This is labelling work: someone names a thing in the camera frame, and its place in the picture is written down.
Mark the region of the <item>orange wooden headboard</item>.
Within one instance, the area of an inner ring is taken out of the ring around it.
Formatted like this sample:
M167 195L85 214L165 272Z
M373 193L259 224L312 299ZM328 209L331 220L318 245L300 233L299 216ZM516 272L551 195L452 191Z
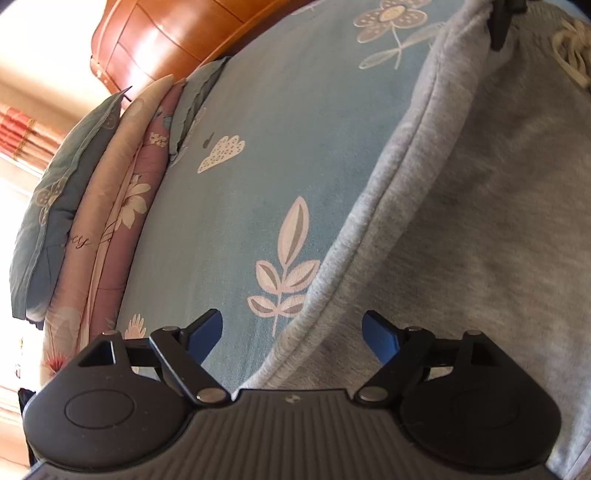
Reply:
M90 68L132 101L164 76L235 55L308 1L111 0L92 36Z

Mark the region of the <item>blue floral bed sheet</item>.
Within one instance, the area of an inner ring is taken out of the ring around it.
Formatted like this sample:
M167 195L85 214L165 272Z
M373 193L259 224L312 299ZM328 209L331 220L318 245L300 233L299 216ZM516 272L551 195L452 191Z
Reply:
M249 387L469 1L318 1L229 59L143 226L119 310L130 337L223 316L204 366Z

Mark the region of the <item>grey sweatpants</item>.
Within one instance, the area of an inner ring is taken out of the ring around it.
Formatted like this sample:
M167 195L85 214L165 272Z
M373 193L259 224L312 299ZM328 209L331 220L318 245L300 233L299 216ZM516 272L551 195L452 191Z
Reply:
M304 309L250 388L356 390L368 310L480 330L557 402L549 468L590 475L590 25L545 1L490 47L487 1L449 20Z

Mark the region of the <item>pink floral folded quilt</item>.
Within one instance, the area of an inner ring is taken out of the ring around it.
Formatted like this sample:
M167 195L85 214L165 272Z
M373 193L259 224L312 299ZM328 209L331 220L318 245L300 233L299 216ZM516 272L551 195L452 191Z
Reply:
M50 381L89 342L89 295L114 233L144 134L174 77L147 86L125 110L82 196L45 316L40 383Z

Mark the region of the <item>right striped curtain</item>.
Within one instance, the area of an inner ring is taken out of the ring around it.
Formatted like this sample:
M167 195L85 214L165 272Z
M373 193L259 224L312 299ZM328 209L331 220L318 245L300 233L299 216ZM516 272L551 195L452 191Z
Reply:
M1 104L1 154L17 166L42 174L64 138L24 112Z

